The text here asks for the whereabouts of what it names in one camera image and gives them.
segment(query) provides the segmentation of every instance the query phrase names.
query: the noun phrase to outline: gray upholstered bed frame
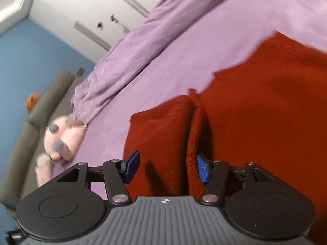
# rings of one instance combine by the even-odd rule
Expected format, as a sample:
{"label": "gray upholstered bed frame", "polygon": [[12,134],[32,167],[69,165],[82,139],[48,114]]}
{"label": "gray upholstered bed frame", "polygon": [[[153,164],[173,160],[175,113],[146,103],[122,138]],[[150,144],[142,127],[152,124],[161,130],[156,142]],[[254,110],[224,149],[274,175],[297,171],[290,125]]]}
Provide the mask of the gray upholstered bed frame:
{"label": "gray upholstered bed frame", "polygon": [[81,77],[62,69],[24,123],[0,187],[0,202],[13,217],[19,200],[37,188],[36,157],[45,151],[43,135],[48,123],[72,112],[71,98],[82,81]]}

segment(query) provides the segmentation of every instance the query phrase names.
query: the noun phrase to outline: red sweater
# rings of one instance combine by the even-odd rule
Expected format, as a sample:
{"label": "red sweater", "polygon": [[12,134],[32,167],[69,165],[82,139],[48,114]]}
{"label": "red sweater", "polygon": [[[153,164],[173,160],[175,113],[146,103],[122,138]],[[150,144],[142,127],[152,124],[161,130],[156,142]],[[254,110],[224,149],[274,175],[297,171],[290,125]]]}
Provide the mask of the red sweater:
{"label": "red sweater", "polygon": [[130,121],[125,155],[141,153],[128,185],[133,197],[198,198],[198,152],[232,166],[252,161],[311,199],[309,238],[327,242],[326,54],[277,33],[245,63],[216,73],[201,94],[191,90]]}

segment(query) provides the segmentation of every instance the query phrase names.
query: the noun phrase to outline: gray ridged plate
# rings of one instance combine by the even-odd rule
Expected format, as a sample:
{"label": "gray ridged plate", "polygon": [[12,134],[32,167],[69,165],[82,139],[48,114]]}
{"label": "gray ridged plate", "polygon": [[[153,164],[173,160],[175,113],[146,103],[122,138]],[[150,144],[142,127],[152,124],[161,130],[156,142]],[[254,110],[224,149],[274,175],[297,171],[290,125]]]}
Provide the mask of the gray ridged plate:
{"label": "gray ridged plate", "polygon": [[186,197],[137,197],[111,210],[104,223],[82,238],[47,243],[26,238],[22,245],[311,245],[304,237],[269,242],[249,237],[229,225],[216,207]]}

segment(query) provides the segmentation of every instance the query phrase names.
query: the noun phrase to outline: pink stuffed animal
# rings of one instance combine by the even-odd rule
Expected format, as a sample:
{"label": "pink stuffed animal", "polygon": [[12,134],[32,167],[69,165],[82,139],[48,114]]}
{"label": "pink stuffed animal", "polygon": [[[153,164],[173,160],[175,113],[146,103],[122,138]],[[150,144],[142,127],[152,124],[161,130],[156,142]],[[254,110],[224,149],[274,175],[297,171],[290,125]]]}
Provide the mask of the pink stuffed animal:
{"label": "pink stuffed animal", "polygon": [[84,138],[86,126],[73,115],[61,116],[51,122],[45,131],[45,152],[39,155],[35,168],[38,186],[51,179],[52,162],[61,158],[70,161]]}

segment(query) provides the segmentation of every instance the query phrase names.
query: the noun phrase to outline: purple bed sheet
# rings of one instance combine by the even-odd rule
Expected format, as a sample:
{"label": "purple bed sheet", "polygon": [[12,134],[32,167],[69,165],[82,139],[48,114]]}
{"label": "purple bed sheet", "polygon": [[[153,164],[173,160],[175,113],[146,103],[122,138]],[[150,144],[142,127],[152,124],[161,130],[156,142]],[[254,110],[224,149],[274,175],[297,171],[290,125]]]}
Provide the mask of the purple bed sheet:
{"label": "purple bed sheet", "polygon": [[[69,166],[121,159],[132,114],[202,91],[214,71],[246,60],[275,30],[327,51],[326,23],[327,0],[162,0],[76,89],[76,115],[90,124]],[[102,184],[91,189],[106,198]]]}

